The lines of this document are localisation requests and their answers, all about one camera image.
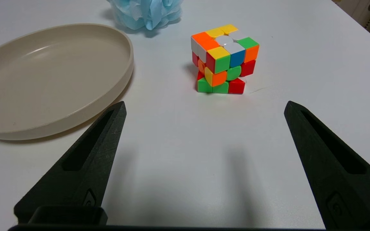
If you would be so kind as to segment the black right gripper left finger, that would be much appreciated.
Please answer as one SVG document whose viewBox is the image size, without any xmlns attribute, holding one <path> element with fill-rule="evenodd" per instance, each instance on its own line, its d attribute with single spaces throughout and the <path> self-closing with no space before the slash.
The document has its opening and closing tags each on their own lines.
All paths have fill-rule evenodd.
<svg viewBox="0 0 370 231">
<path fill-rule="evenodd" d="M 35 221 L 35 212 L 94 211 L 101 204 L 119 145 L 127 110 L 120 101 L 104 111 L 63 156 L 14 206 L 19 224 Z"/>
</svg>

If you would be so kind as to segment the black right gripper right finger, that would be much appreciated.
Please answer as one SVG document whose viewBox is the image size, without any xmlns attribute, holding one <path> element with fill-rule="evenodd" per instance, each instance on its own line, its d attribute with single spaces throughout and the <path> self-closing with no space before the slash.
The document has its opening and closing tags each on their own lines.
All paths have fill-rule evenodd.
<svg viewBox="0 0 370 231">
<path fill-rule="evenodd" d="M 304 106 L 284 116 L 327 230 L 370 230 L 370 164 Z"/>
</svg>

